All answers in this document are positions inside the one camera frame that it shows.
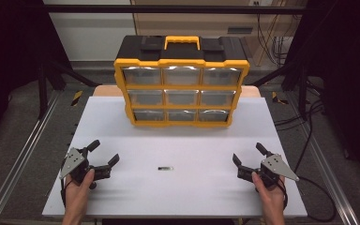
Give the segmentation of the person's left hand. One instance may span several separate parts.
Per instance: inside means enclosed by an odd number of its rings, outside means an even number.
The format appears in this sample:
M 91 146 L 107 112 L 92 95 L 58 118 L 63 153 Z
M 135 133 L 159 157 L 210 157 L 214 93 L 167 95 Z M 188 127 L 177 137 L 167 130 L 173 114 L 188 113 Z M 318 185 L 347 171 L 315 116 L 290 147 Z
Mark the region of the person's left hand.
M 65 215 L 85 215 L 87 210 L 89 187 L 93 183 L 94 177 L 94 169 L 91 169 L 86 174 L 80 184 L 77 184 L 70 175 L 66 177 L 67 188 Z

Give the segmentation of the group of clear drawers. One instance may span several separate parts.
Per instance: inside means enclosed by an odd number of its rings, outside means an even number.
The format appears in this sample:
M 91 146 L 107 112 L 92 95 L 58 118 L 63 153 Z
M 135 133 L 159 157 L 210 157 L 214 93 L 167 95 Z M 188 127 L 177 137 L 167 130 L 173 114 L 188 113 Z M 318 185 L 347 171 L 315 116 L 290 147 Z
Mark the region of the group of clear drawers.
M 197 84 L 166 84 L 168 67 L 122 69 L 131 118 L 141 123 L 227 123 L 243 70 L 238 67 L 195 67 Z

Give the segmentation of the aluminium rail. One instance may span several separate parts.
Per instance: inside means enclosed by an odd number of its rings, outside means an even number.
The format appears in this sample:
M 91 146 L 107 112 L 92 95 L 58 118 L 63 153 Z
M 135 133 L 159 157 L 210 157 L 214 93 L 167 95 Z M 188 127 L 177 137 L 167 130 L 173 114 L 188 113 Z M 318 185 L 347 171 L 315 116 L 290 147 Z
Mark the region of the aluminium rail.
M 13 189 L 16 187 L 29 158 L 32 156 L 61 95 L 61 91 L 52 92 L 46 112 L 37 120 L 31 134 L 28 136 L 22 147 L 22 151 L 18 155 L 14 165 L 11 167 L 3 185 L 0 187 L 0 215 L 5 208 Z
M 303 147 L 303 152 L 299 157 L 299 159 L 297 159 L 295 169 L 296 170 L 299 169 L 307 149 L 310 148 L 310 154 L 314 158 L 317 168 L 321 174 L 322 180 L 326 185 L 330 197 L 334 201 L 335 207 L 337 209 L 337 213 L 340 216 L 343 224 L 360 225 L 360 222 L 356 214 L 354 213 L 354 210 L 350 202 L 348 201 L 343 191 L 343 188 L 341 187 L 335 173 L 333 172 L 331 166 L 329 165 L 328 160 L 323 155 L 322 149 L 312 133 L 312 119 L 311 119 L 312 113 L 307 112 L 307 119 L 304 120 L 297 111 L 297 104 L 298 104 L 297 95 L 294 94 L 293 92 L 286 92 L 285 96 L 289 100 L 293 111 L 296 113 L 296 117 L 301 123 L 301 128 L 306 138 L 306 142 Z

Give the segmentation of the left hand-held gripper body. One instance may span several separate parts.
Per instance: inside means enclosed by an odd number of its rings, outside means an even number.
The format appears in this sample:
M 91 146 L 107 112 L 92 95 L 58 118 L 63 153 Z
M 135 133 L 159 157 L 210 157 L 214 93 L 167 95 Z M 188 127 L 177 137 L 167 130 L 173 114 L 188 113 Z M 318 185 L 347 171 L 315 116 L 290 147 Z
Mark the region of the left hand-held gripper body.
M 67 153 L 62 166 L 59 178 L 61 180 L 61 188 L 65 189 L 64 178 L 69 174 L 74 181 L 81 183 L 86 174 L 91 170 L 95 170 L 94 181 L 89 186 L 90 189 L 97 187 L 96 181 L 111 177 L 112 162 L 109 161 L 107 165 L 93 166 L 89 164 L 87 159 L 88 153 L 93 152 L 96 149 L 95 146 L 87 146 L 83 149 L 77 149 L 72 147 Z

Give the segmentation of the person's right hand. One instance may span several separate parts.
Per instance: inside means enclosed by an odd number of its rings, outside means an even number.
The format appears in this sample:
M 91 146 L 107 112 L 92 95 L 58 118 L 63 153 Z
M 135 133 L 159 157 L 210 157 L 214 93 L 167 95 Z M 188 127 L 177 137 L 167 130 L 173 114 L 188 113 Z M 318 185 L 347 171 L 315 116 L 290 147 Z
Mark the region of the person's right hand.
M 278 182 L 270 188 L 267 188 L 263 184 L 263 180 L 255 172 L 252 173 L 252 181 L 259 192 L 262 201 L 262 214 L 266 219 L 273 219 L 276 221 L 284 218 L 284 177 L 280 176 Z

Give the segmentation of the clear plastic drawer bin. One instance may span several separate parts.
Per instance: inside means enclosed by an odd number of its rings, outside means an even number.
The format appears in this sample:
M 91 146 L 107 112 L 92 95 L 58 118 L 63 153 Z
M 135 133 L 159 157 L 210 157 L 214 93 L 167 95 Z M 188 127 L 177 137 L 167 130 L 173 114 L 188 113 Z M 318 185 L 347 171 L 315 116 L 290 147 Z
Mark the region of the clear plastic drawer bin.
M 165 67 L 163 69 L 166 84 L 191 85 L 199 82 L 200 70 L 196 67 Z

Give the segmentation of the wooden cabinet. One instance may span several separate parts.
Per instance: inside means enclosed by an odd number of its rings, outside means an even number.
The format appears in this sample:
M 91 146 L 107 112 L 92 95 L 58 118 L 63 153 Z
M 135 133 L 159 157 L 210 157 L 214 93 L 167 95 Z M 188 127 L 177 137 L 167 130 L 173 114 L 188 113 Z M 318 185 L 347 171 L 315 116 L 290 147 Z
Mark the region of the wooden cabinet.
M 139 5 L 188 5 L 221 7 L 305 7 L 308 0 L 130 0 Z M 265 34 L 292 36 L 301 15 L 134 13 L 142 36 L 239 36 L 253 37 L 258 28 Z

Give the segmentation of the right yellow clamp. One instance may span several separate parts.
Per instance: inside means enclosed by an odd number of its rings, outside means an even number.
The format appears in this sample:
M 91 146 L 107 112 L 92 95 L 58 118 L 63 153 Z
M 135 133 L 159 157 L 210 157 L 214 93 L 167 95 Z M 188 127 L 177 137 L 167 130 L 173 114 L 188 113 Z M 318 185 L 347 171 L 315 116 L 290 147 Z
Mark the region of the right yellow clamp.
M 287 105 L 287 104 L 289 104 L 289 101 L 288 101 L 288 100 L 286 100 L 286 99 L 279 99 L 279 98 L 278 98 L 278 95 L 277 95 L 277 92 L 272 92 L 272 101 L 273 101 L 274 103 L 280 103 L 280 104 L 282 104 L 282 105 Z

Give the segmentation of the left yellow clamp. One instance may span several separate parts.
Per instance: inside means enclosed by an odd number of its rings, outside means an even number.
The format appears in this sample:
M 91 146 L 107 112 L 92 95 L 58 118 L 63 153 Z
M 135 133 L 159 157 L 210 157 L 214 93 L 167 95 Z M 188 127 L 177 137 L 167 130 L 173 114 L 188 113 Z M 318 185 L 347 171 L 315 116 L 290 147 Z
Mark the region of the left yellow clamp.
M 83 91 L 77 91 L 71 101 L 71 106 L 76 106 L 83 94 Z

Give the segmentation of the black metal stand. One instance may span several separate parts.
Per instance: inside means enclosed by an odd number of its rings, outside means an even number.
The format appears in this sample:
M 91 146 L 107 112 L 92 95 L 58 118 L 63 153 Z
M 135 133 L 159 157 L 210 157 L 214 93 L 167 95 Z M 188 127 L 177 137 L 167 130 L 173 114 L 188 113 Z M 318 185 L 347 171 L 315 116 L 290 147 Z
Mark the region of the black metal stand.
M 56 70 L 54 74 L 45 74 L 44 68 L 53 68 Z M 60 65 L 58 62 L 50 61 L 49 63 L 41 64 L 37 70 L 37 82 L 38 82 L 38 94 L 39 94 L 39 115 L 41 119 L 48 111 L 48 99 L 47 99 L 47 83 L 49 80 L 54 90 L 63 90 L 67 83 L 64 81 L 62 75 L 67 74 L 71 78 L 89 86 L 97 87 L 98 83 L 93 82 L 83 75 L 75 72 L 72 68 Z
M 260 87 L 261 85 L 273 80 L 274 78 L 284 75 L 284 81 L 282 82 L 282 90 L 285 92 L 292 91 L 296 85 L 298 85 L 298 104 L 297 111 L 299 115 L 306 120 L 306 96 L 307 96 L 307 66 L 300 60 L 293 60 L 286 63 L 283 67 L 280 67 L 266 76 L 263 76 L 259 80 L 253 82 L 251 85 Z

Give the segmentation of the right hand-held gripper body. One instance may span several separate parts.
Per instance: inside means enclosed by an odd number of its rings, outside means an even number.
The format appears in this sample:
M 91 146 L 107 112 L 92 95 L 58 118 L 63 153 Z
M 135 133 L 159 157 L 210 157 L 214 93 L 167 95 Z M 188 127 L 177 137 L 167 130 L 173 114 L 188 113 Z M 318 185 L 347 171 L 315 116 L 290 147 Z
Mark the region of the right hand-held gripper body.
M 243 164 L 236 167 L 238 178 L 253 182 L 252 173 L 255 172 L 261 177 L 263 184 L 267 188 L 275 185 L 280 176 L 284 176 L 293 181 L 299 180 L 299 177 L 294 171 L 282 160 L 280 154 L 271 154 L 269 157 L 266 157 L 266 159 L 261 161 L 261 165 L 257 169 L 246 167 Z

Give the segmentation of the black crossbar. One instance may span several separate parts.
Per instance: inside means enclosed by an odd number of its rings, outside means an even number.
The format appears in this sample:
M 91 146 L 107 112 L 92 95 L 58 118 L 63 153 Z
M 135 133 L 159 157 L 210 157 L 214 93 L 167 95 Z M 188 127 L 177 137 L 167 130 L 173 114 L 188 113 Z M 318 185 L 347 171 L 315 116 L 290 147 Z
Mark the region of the black crossbar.
M 44 5 L 54 13 L 201 13 L 201 14 L 280 14 L 293 15 L 309 12 L 306 7 L 221 7 L 175 5 Z

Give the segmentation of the yellow black organizer cabinet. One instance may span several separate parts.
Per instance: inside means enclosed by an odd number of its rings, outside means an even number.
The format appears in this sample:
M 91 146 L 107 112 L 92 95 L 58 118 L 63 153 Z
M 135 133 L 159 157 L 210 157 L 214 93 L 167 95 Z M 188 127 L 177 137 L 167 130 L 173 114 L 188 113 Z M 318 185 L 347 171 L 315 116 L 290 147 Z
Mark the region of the yellow black organizer cabinet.
M 192 37 L 192 36 L 126 36 L 114 60 L 114 78 L 123 93 L 125 112 L 134 126 L 166 127 L 194 126 L 200 128 L 227 127 L 233 121 L 233 112 L 242 92 L 242 82 L 248 75 L 249 62 L 238 37 Z M 131 118 L 123 68 L 170 66 L 194 66 L 197 68 L 241 68 L 243 70 L 237 93 L 227 123 L 141 123 Z

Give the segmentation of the wooden table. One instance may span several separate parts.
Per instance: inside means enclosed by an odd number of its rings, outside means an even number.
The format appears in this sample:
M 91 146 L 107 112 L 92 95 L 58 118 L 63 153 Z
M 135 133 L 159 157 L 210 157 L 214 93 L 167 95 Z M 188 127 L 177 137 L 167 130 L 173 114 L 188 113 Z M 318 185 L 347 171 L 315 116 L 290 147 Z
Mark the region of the wooden table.
M 112 84 L 104 84 L 96 87 L 94 97 L 121 97 L 123 96 L 122 91 Z M 261 93 L 256 86 L 244 85 L 240 94 L 242 98 L 259 98 Z

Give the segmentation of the black curtain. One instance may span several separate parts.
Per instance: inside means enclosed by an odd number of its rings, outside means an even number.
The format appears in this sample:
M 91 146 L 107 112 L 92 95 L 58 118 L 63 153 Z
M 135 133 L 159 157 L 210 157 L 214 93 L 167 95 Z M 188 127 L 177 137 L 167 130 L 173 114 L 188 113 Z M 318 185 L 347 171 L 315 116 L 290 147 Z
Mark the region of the black curtain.
M 0 0 L 0 121 L 10 92 L 35 81 L 39 68 L 51 83 L 63 85 L 53 63 L 71 67 L 43 5 L 43 0 Z
M 324 81 L 324 99 L 360 162 L 360 0 L 307 0 L 286 61 Z

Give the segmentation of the yellow clamp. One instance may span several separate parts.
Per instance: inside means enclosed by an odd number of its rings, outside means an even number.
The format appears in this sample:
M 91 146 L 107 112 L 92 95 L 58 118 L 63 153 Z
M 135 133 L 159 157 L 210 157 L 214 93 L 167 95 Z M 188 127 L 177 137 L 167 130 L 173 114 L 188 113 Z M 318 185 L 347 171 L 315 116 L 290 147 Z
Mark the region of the yellow clamp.
M 287 105 L 287 104 L 289 104 L 289 101 L 288 101 L 288 100 L 286 100 L 286 99 L 279 99 L 279 98 L 278 98 L 278 95 L 277 95 L 277 92 L 272 92 L 272 101 L 273 101 L 274 103 L 280 103 L 280 104 L 282 104 L 282 105 Z
M 71 101 L 71 106 L 76 106 L 83 94 L 83 91 L 77 91 Z

